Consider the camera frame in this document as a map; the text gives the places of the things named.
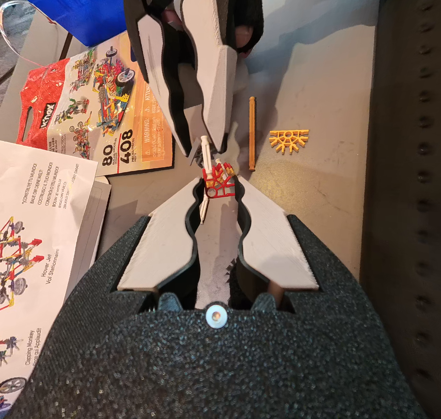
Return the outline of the connector assembly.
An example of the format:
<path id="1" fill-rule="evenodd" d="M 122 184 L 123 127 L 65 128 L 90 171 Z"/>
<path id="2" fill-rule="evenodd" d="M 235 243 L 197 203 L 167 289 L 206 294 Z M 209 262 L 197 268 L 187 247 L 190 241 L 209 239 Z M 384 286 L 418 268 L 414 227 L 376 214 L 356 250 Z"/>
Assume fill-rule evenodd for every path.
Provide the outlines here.
<path id="1" fill-rule="evenodd" d="M 210 138 L 203 135 L 193 141 L 188 163 L 199 168 L 200 177 L 207 189 L 231 189 L 235 185 L 236 170 L 229 156 L 228 152 L 218 153 Z"/>

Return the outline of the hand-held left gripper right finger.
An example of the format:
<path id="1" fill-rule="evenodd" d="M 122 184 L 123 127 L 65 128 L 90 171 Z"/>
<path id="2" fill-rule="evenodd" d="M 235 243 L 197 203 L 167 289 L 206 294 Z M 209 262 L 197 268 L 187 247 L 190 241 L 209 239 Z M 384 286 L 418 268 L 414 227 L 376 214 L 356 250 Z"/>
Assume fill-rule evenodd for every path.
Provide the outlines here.
<path id="1" fill-rule="evenodd" d="M 244 293 L 317 291 L 314 277 L 285 211 L 243 177 L 235 178 L 238 224 L 236 274 Z"/>

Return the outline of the blue plastic bin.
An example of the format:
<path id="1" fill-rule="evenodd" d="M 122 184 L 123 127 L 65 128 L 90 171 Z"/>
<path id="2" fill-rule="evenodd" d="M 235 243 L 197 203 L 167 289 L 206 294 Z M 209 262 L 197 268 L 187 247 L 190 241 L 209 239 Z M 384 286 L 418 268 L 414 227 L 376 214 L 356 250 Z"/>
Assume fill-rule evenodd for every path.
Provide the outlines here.
<path id="1" fill-rule="evenodd" d="M 127 30 L 123 0 L 27 0 L 85 46 Z"/>

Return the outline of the person's right hand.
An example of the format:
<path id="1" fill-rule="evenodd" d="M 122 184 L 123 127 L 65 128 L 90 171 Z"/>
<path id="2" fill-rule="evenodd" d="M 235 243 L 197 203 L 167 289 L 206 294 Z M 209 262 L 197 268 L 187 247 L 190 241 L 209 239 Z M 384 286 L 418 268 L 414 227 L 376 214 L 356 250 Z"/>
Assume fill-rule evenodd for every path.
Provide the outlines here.
<path id="1" fill-rule="evenodd" d="M 234 25 L 237 52 L 246 58 L 263 34 L 262 0 L 236 0 Z"/>

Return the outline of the yellow connector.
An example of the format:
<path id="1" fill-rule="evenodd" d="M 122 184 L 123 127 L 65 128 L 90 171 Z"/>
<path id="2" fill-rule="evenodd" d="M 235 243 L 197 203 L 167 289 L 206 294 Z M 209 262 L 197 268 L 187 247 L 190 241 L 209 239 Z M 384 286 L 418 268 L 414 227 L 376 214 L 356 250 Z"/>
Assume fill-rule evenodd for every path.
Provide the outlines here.
<path id="1" fill-rule="evenodd" d="M 308 129 L 272 130 L 269 132 L 271 147 L 282 154 L 285 153 L 285 150 L 289 150 L 290 154 L 293 151 L 298 152 L 300 147 L 305 147 L 308 139 Z"/>

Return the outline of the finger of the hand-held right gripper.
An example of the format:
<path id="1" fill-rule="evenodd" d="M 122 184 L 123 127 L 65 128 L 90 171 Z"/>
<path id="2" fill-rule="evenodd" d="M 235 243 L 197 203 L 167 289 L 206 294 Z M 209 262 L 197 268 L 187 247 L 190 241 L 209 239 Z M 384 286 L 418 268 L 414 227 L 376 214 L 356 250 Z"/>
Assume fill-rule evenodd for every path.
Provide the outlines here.
<path id="1" fill-rule="evenodd" d="M 189 125 L 184 114 L 184 90 L 179 64 L 193 63 L 193 47 L 183 29 L 146 14 L 138 21 L 141 49 L 148 85 L 184 156 L 192 149 Z"/>
<path id="2" fill-rule="evenodd" d="M 184 30 L 195 51 L 202 118 L 218 152 L 227 148 L 237 63 L 236 0 L 181 0 Z"/>

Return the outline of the building instruction sheet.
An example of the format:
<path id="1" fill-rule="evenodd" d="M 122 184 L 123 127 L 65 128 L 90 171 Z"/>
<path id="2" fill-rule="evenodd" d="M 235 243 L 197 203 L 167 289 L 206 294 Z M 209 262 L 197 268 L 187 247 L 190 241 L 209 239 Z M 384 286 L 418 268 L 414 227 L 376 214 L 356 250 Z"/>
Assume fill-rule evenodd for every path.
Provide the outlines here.
<path id="1" fill-rule="evenodd" d="M 1 141 L 1 418 L 63 304 L 97 162 Z"/>

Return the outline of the long yellow rod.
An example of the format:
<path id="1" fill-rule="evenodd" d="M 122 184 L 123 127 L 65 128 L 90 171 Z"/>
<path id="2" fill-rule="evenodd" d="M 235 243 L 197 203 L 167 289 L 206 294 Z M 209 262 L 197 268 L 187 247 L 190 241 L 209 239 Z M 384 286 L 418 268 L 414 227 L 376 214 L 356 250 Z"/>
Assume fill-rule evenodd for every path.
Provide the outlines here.
<path id="1" fill-rule="evenodd" d="M 256 97 L 249 98 L 249 171 L 255 171 L 256 164 Z"/>

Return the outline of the colourful toy packaging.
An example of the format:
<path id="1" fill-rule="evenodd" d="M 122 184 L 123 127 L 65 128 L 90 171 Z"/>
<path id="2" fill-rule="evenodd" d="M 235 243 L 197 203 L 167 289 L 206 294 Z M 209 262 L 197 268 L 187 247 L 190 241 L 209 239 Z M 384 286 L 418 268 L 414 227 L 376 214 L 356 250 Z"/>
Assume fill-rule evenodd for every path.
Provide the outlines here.
<path id="1" fill-rule="evenodd" d="M 174 167 L 172 133 L 126 31 L 30 70 L 13 142 L 97 162 L 97 176 Z"/>

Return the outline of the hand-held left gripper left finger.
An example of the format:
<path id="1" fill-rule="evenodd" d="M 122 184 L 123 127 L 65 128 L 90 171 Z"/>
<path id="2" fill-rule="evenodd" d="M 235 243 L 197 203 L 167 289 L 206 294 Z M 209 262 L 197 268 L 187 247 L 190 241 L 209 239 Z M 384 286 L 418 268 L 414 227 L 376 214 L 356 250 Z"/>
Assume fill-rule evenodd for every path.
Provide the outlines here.
<path id="1" fill-rule="evenodd" d="M 149 214 L 119 291 L 197 292 L 201 267 L 195 234 L 203 195 L 203 180 L 195 178 Z"/>

